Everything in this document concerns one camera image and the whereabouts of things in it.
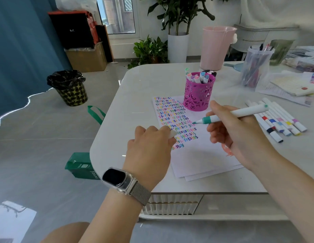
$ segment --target pen holder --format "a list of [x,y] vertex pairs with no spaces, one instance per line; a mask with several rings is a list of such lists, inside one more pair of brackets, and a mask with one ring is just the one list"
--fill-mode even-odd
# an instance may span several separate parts
[[[200,72],[192,73],[192,75],[200,76]],[[197,84],[186,78],[183,104],[188,110],[200,112],[208,108],[216,78],[210,73],[206,73],[206,75],[209,75],[209,82],[207,84]]]
[[255,88],[260,77],[269,71],[269,60],[275,49],[272,51],[261,51],[258,46],[248,48],[241,70],[241,83],[243,86]]

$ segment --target gray tile floor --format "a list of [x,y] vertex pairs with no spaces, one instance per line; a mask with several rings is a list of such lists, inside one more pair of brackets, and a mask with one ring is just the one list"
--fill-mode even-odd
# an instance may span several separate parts
[[[84,73],[89,96],[84,105],[69,107],[51,89],[2,119],[0,238],[39,242],[57,227],[94,217],[107,188],[98,180],[74,178],[64,167],[73,152],[89,152],[100,126],[87,106],[107,112],[126,68],[127,63],[109,64],[104,72]],[[131,242],[292,243],[300,238],[290,222],[141,220]]]

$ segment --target white plant pot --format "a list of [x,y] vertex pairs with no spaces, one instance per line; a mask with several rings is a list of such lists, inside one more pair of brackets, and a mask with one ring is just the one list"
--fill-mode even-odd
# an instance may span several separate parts
[[186,63],[190,35],[179,32],[178,36],[168,35],[168,59],[170,63]]

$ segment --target hand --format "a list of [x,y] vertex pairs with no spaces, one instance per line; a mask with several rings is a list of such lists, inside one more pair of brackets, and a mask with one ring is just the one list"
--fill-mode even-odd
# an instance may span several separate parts
[[238,108],[221,106],[214,100],[210,107],[212,111],[207,116],[217,115],[221,119],[221,122],[208,125],[210,141],[224,143],[244,167],[253,170],[260,162],[279,155],[253,115],[237,118],[230,111]]
[[171,161],[171,147],[176,143],[173,137],[168,139],[171,129],[163,126],[158,130],[155,126],[135,129],[135,139],[128,142],[128,150],[123,170],[133,174],[135,178],[152,191],[165,177]]

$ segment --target potted plant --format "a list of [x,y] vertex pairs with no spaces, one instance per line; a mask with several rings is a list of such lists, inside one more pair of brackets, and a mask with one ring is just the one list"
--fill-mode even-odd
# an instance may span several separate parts
[[128,69],[144,64],[168,63],[167,60],[167,41],[162,42],[159,37],[157,40],[147,39],[135,42],[133,50],[138,60],[133,60],[128,65]]
[[[202,3],[203,9],[198,7],[198,2]],[[198,12],[207,15],[211,20],[215,17],[210,14],[205,6],[206,0],[157,0],[149,7],[148,14],[151,13],[158,5],[161,5],[165,12],[158,15],[157,18],[162,20],[162,30],[168,26],[168,59],[171,63],[185,63],[188,50],[189,29],[192,19],[197,16]],[[186,23],[186,32],[179,32],[179,24]]]

